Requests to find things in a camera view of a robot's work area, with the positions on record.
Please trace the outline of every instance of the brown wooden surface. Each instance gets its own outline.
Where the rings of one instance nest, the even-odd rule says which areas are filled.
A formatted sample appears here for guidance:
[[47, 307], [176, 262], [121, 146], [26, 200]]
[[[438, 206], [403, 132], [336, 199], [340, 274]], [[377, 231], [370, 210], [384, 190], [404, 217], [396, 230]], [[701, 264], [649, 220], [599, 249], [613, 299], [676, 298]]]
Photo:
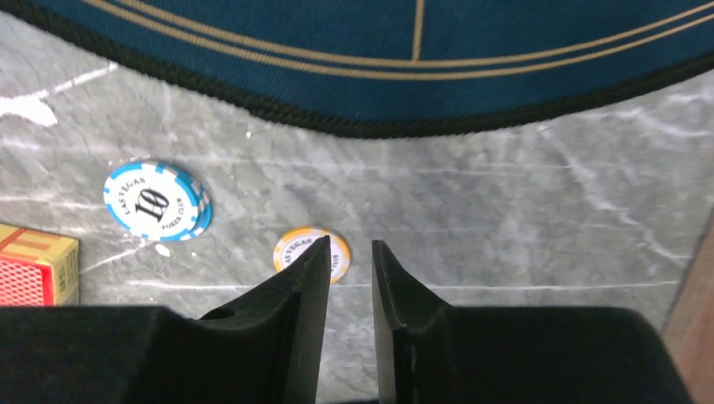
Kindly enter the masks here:
[[687, 274], [664, 341], [697, 404], [714, 404], [714, 221]]

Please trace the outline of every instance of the marble table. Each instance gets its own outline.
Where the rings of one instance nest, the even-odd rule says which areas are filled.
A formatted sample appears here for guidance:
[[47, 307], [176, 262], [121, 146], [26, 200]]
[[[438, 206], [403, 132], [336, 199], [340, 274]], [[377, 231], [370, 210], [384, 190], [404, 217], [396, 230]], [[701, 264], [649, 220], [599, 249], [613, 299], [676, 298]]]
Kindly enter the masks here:
[[[249, 116], [0, 15], [0, 221], [77, 237], [84, 305], [199, 316], [274, 274], [293, 227], [343, 234], [320, 402], [376, 396], [370, 240], [457, 305], [630, 307], [661, 327], [714, 205], [714, 72], [540, 124], [338, 139]], [[104, 208], [112, 167], [176, 162], [216, 204], [188, 242]]]

